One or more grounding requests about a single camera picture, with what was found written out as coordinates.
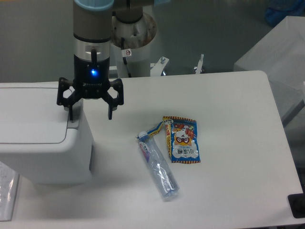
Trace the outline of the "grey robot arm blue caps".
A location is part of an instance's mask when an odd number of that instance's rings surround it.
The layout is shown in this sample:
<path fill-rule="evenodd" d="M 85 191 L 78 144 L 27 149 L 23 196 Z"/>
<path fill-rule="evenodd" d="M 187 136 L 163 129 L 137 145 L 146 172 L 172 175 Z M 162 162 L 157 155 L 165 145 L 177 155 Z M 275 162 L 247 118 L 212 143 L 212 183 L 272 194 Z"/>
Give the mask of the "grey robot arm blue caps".
<path fill-rule="evenodd" d="M 73 2 L 74 79 L 59 79 L 57 104 L 69 111 L 81 99 L 103 99 L 108 114 L 124 103 L 121 79 L 109 80 L 111 46 L 118 48 L 118 69 L 127 77 L 150 75 L 150 65 L 137 54 L 156 35 L 153 18 L 145 6 L 160 5 L 160 0 L 75 0 Z"/>

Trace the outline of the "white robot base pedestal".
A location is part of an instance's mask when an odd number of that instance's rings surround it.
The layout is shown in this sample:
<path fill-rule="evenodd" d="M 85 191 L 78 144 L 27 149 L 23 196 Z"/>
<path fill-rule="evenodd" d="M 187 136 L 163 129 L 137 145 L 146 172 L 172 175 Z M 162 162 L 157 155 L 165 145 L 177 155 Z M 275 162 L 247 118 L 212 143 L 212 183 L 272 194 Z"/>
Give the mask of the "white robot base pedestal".
<path fill-rule="evenodd" d="M 145 12 L 135 23 L 112 18 L 111 48 L 118 78 L 150 76 L 151 45 L 156 33 L 155 20 Z"/>

